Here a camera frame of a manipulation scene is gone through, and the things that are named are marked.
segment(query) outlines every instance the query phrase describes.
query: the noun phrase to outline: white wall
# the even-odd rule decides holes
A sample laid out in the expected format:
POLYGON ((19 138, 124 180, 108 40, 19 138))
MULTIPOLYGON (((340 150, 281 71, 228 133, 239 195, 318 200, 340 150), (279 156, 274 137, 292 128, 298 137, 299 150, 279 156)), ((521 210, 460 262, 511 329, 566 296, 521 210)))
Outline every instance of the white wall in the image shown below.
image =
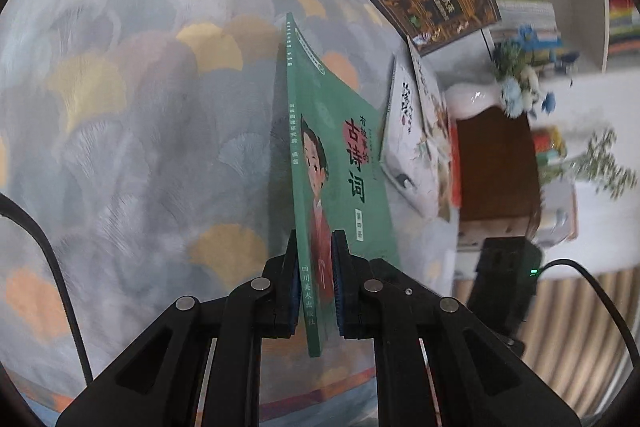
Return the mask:
MULTIPOLYGON (((618 134, 613 152, 619 165, 640 172, 640 69, 551 80, 543 89, 556 94, 556 111, 540 116, 537 125, 556 124, 569 155, 580 153, 594 130, 610 124, 618 134)), ((626 269, 640 264, 640 186, 618 201, 596 194, 589 184, 577 184, 578 238, 546 252, 545 262, 575 259, 592 273, 626 269)), ((572 277, 571 268, 555 267, 549 277, 572 277)))

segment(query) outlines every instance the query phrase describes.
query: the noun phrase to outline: flower bouquet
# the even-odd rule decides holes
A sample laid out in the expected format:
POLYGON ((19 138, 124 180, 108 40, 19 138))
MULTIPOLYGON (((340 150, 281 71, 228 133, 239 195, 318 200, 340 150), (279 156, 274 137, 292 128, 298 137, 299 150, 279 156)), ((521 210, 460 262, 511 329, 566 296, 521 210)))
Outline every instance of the flower bouquet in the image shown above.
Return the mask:
POLYGON ((495 78, 500 85, 500 101, 509 118, 527 113, 535 119, 538 104, 547 114, 555 110, 555 95, 540 89, 538 74, 525 63, 524 50, 518 42, 509 40, 496 44, 493 61, 495 78))

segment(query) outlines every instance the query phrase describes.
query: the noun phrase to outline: green plant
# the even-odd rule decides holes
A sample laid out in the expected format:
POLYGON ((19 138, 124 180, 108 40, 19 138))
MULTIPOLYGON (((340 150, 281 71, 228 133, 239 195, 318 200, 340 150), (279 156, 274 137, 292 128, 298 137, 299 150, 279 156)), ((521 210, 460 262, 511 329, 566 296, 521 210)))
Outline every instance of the green plant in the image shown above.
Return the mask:
POLYGON ((596 185, 596 192, 608 192, 612 200, 617 200, 628 188, 638 185, 636 171, 616 164, 610 152, 618 137, 608 128, 602 135, 593 133, 587 143, 587 150, 574 158, 539 169, 540 182, 548 183, 555 178, 571 176, 575 180, 588 181, 596 185))
POLYGON ((498 81, 508 76, 520 77, 520 72, 525 66, 524 51, 515 41, 504 41, 496 44, 494 55, 494 75, 498 81))

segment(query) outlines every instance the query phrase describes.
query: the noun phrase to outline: dark book cover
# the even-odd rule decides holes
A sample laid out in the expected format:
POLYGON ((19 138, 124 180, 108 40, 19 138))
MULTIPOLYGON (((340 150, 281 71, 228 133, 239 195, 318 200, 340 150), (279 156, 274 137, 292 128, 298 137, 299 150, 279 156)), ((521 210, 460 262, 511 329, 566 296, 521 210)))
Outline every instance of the dark book cover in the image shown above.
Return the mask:
POLYGON ((500 20, 495 0, 371 0, 420 56, 500 20))

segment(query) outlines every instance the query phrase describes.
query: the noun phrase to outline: book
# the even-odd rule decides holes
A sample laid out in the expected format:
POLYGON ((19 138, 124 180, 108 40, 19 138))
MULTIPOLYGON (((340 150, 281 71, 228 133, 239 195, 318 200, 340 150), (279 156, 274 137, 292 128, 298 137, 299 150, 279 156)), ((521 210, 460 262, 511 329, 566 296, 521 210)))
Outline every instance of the book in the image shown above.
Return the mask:
POLYGON ((286 22, 290 161, 298 264, 309 355, 337 335, 331 233, 351 253, 399 266, 380 166, 377 110, 311 50, 291 13, 286 22))
POLYGON ((636 8, 633 0, 609 0, 609 8, 613 10, 631 10, 636 8))
POLYGON ((633 8, 628 12, 616 13, 611 15, 609 26, 613 29, 620 28, 622 26, 632 26, 640 24, 640 12, 638 12, 637 8, 633 8))
POLYGON ((609 36, 609 45, 629 42, 640 38, 640 26, 627 26, 623 31, 612 32, 609 36))
POLYGON ((526 12, 549 18, 556 18, 554 5, 547 1, 499 0, 496 1, 500 12, 526 12))
POLYGON ((450 219, 448 171, 422 125, 414 76, 398 57, 394 62, 380 164, 392 184, 422 217, 450 219))
POLYGON ((420 54, 407 38, 407 45, 414 65, 415 83, 420 101, 422 126, 427 138, 437 147, 440 155, 451 158, 449 137, 449 113, 447 102, 438 87, 438 79, 431 68, 420 61, 420 54))
POLYGON ((618 55, 629 52, 640 51, 640 39, 634 39, 631 41, 618 42, 617 44, 609 45, 609 55, 618 55))
POLYGON ((500 20, 495 0, 371 0, 420 56, 500 20))

